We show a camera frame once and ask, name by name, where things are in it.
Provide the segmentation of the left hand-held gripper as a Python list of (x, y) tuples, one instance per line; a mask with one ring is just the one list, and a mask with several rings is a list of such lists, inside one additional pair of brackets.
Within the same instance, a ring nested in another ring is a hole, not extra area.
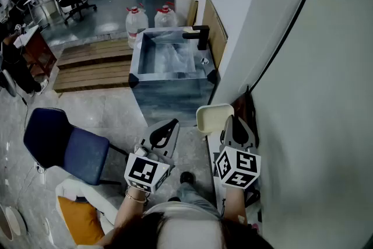
[(127, 184), (154, 194), (175, 167), (173, 153), (179, 133), (177, 119), (149, 126), (134, 152), (129, 154), (124, 178)]

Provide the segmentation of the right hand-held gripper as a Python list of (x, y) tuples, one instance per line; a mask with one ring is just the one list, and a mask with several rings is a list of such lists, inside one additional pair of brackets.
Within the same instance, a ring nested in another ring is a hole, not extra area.
[(224, 145), (215, 165), (224, 187), (248, 188), (261, 173), (261, 156), (245, 152), (231, 146), (247, 150), (256, 147), (255, 135), (240, 117), (230, 115), (220, 135)]

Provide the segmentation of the cream plastic plate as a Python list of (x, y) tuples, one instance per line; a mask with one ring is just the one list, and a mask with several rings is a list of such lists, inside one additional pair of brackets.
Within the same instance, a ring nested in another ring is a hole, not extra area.
[(197, 128), (206, 134), (222, 131), (230, 115), (234, 115), (234, 108), (230, 104), (201, 106), (196, 111)]

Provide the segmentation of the person's left forearm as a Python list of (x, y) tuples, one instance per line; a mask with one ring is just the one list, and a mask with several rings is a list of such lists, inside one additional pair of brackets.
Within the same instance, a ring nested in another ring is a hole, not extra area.
[(132, 218), (142, 215), (145, 201), (146, 192), (129, 187), (125, 192), (125, 198), (116, 215), (114, 229), (118, 230)]

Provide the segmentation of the person's right forearm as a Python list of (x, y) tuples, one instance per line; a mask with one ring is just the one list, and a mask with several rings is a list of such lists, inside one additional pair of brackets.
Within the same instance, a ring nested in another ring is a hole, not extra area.
[(243, 189), (226, 187), (226, 201), (223, 217), (242, 225), (248, 224)]

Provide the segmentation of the dark bag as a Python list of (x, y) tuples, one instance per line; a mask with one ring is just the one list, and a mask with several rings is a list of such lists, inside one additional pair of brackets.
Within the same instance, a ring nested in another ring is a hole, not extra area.
[(255, 147), (258, 148), (260, 139), (256, 121), (256, 109), (252, 95), (249, 92), (249, 86), (247, 86), (246, 91), (232, 102), (231, 105), (234, 109), (235, 115), (242, 118), (253, 132), (255, 137)]

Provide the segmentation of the person's black shoe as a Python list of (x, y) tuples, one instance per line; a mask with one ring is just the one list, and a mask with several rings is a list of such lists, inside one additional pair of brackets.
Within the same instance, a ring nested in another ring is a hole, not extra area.
[(195, 182), (195, 178), (194, 178), (192, 173), (190, 173), (188, 171), (185, 171), (185, 172), (181, 173), (181, 175), (180, 175), (180, 183), (181, 184), (188, 183), (190, 185), (193, 185), (194, 182)]

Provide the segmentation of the grey metal sink basin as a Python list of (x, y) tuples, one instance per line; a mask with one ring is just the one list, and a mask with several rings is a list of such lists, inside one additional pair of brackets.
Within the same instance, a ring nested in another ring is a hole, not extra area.
[(185, 32), (192, 27), (149, 28), (137, 35), (128, 83), (147, 125), (176, 118), (192, 127), (197, 109), (210, 102), (217, 71), (209, 42), (198, 50), (198, 40), (184, 39)]

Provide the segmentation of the person's jeans leg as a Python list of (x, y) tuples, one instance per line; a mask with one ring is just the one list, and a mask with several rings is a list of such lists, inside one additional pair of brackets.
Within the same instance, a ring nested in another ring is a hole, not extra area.
[(217, 208), (212, 205), (207, 199), (201, 196), (194, 188), (194, 186), (190, 183), (181, 183), (180, 187), (177, 190), (177, 197), (183, 203), (196, 205), (199, 208), (202, 208), (203, 210), (211, 213), (215, 217), (219, 219), (221, 218), (221, 214), (217, 210)]

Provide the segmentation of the blue upholstered chair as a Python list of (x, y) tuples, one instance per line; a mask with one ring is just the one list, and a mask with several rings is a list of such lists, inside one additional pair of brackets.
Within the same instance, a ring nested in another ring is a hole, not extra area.
[(129, 157), (128, 152), (114, 146), (107, 138), (72, 125), (66, 112), (51, 107), (33, 110), (23, 143), (42, 168), (58, 166), (90, 185), (120, 184), (100, 178), (109, 149), (126, 159)]

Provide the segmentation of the wooden slatted platform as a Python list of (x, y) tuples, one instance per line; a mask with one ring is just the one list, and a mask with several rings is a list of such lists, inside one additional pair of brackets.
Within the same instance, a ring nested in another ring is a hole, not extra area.
[(53, 85), (57, 93), (129, 86), (133, 49), (125, 38), (64, 49)]

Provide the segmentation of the large cardboard board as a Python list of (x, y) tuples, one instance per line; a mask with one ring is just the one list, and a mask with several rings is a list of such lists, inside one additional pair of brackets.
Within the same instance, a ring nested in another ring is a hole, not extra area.
[(212, 0), (205, 0), (202, 24), (209, 26), (208, 42), (214, 65), (218, 69), (226, 48), (228, 35)]

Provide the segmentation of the clear water jug red cap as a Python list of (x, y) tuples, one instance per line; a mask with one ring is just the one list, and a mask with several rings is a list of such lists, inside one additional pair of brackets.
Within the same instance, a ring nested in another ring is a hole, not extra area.
[(138, 33), (149, 27), (149, 20), (142, 3), (126, 9), (128, 11), (125, 20), (128, 45), (134, 48)]
[(158, 27), (178, 27), (178, 19), (176, 13), (171, 9), (174, 6), (172, 2), (166, 2), (160, 9), (156, 9), (157, 13), (154, 17), (154, 26)]

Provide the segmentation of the round white brown disc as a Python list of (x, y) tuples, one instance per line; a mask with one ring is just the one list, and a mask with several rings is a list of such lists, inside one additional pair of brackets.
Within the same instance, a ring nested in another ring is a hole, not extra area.
[(27, 234), (26, 223), (16, 208), (0, 204), (0, 233), (9, 241)]

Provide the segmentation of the black wall edge strip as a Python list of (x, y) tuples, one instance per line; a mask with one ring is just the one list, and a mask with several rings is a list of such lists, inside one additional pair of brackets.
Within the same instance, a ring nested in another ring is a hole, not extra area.
[(248, 94), (251, 94), (252, 91), (254, 90), (254, 88), (256, 87), (256, 85), (259, 83), (259, 81), (262, 79), (263, 75), (265, 74), (265, 72), (269, 69), (270, 65), (272, 64), (272, 62), (275, 60), (277, 54), (279, 53), (279, 51), (281, 50), (283, 44), (285, 43), (286, 39), (288, 38), (288, 35), (290, 34), (293, 26), (295, 25), (297, 19), (298, 19), (298, 16), (299, 14), (301, 13), (301, 10), (305, 4), (306, 0), (300, 0), (300, 3), (298, 4), (297, 6), (297, 9), (295, 10), (291, 20), (290, 20), (290, 23), (288, 24), (287, 28), (286, 28), (286, 31), (284, 32), (283, 36), (281, 37), (279, 43), (277, 44), (275, 50), (273, 51), (273, 53), (271, 54), (268, 62), (266, 63), (266, 65), (264, 66), (263, 70), (261, 71), (261, 73), (259, 74), (258, 78), (256, 79), (256, 81), (253, 83), (252, 86), (247, 86), (247, 93)]

